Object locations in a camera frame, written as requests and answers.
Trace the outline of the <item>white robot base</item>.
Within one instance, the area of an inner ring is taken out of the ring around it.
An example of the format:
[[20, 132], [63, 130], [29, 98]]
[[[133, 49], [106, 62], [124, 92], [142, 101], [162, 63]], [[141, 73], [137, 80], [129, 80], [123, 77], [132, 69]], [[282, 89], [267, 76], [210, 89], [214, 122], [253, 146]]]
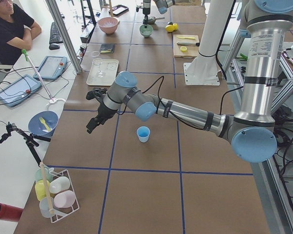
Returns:
[[234, 0], [212, 0], [210, 2], [198, 55], [192, 63], [185, 64], [186, 85], [220, 85], [216, 54], [234, 5]]

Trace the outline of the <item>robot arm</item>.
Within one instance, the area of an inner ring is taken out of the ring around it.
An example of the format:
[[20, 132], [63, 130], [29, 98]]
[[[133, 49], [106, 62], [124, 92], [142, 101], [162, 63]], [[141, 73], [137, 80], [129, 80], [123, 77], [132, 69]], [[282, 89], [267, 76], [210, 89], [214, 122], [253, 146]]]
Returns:
[[113, 118], [120, 109], [130, 109], [147, 121], [154, 114], [173, 118], [197, 130], [210, 131], [231, 144], [241, 159], [259, 163], [271, 158], [277, 141], [273, 134], [272, 99], [278, 82], [284, 35], [293, 26], [293, 0], [245, 0], [238, 34], [250, 37], [244, 83], [227, 91], [233, 98], [234, 115], [197, 109], [137, 87], [137, 78], [120, 72], [108, 88], [94, 88], [86, 99], [99, 102], [98, 113], [86, 126], [91, 133]]
[[[168, 8], [177, 3], [176, 0], [154, 0], [160, 14], [164, 14]], [[148, 16], [151, 12], [151, 0], [137, 0], [136, 1], [136, 12], [142, 9], [144, 19], [143, 25], [148, 25]]]

